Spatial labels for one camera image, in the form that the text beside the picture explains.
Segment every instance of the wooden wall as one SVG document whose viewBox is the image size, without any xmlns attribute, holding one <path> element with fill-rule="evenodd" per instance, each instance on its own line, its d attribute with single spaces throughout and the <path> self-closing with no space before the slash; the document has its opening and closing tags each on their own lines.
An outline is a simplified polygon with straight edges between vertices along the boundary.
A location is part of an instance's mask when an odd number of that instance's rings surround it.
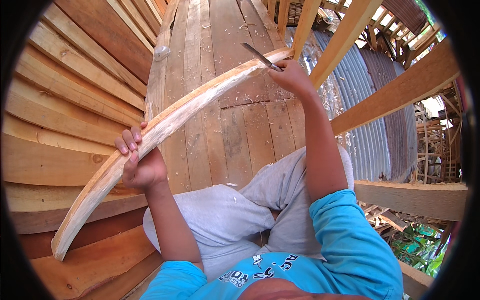
<svg viewBox="0 0 480 300">
<path fill-rule="evenodd" d="M 51 256 L 50 241 L 115 150 L 115 137 L 144 119 L 166 7 L 165 0 L 56 0 L 15 69 L 1 134 L 3 178 L 25 254 L 57 299 L 85 296 L 112 280 L 119 299 L 161 262 L 141 228 L 145 197 L 121 183 L 64 262 Z"/>
</svg>

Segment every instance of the wood knot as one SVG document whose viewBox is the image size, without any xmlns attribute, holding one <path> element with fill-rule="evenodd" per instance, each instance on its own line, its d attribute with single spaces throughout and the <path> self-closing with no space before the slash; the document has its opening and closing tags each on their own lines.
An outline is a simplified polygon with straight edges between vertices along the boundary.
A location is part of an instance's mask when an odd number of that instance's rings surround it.
<svg viewBox="0 0 480 300">
<path fill-rule="evenodd" d="M 92 159 L 93 159 L 93 162 L 96 164 L 101 163 L 103 161 L 103 157 L 98 154 L 94 154 Z"/>
</svg>

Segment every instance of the hand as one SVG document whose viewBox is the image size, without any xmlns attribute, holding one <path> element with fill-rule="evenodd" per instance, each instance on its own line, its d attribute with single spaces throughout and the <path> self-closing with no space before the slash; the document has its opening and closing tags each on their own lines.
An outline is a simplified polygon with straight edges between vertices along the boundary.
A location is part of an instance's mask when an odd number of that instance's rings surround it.
<svg viewBox="0 0 480 300">
<path fill-rule="evenodd" d="M 268 70 L 268 75 L 280 87 L 292 92 L 296 96 L 303 96 L 309 93 L 317 93 L 312 82 L 303 68 L 295 60 L 281 60 L 275 63 L 283 69 L 283 72 Z"/>
<path fill-rule="evenodd" d="M 142 128 L 147 126 L 148 122 L 140 123 Z M 123 166 L 123 184 L 127 188 L 139 188 L 144 191 L 167 182 L 167 166 L 163 160 L 158 147 L 153 148 L 141 161 L 138 159 L 138 144 L 142 142 L 142 133 L 140 127 L 133 126 L 130 130 L 124 130 L 122 137 L 115 139 L 115 147 L 123 155 L 128 155 L 132 151 L 130 159 Z"/>
</svg>

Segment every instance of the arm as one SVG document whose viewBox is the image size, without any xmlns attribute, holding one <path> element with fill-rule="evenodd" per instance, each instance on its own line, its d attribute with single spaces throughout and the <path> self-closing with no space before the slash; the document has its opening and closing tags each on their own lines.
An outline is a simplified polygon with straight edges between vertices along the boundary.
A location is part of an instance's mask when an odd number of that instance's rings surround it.
<svg viewBox="0 0 480 300">
<path fill-rule="evenodd" d="M 165 261 L 187 261 L 204 269 L 200 251 L 192 231 L 185 222 L 167 180 L 167 167 L 159 149 L 155 147 L 141 161 L 137 144 L 142 142 L 138 126 L 124 130 L 115 146 L 124 155 L 132 151 L 123 167 L 123 184 L 128 188 L 143 189 L 155 224 L 158 244 Z"/>
<path fill-rule="evenodd" d="M 301 101 L 305 113 L 307 189 L 311 201 L 347 189 L 342 159 L 317 91 L 296 61 L 282 60 L 276 65 L 283 68 L 284 72 L 269 70 L 268 74 Z"/>
</svg>

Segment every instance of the blue shirt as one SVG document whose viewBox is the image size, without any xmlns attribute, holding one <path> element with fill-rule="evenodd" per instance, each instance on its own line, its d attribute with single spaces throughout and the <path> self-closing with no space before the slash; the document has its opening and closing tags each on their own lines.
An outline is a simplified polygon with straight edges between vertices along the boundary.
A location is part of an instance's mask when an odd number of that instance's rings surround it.
<svg viewBox="0 0 480 300">
<path fill-rule="evenodd" d="M 390 247 L 365 219 L 352 190 L 315 201 L 309 209 L 326 261 L 286 252 L 246 258 L 218 279 L 190 262 L 164 262 L 141 300 L 237 299 L 252 283 L 283 278 L 310 293 L 401 299 L 402 273 Z"/>
</svg>

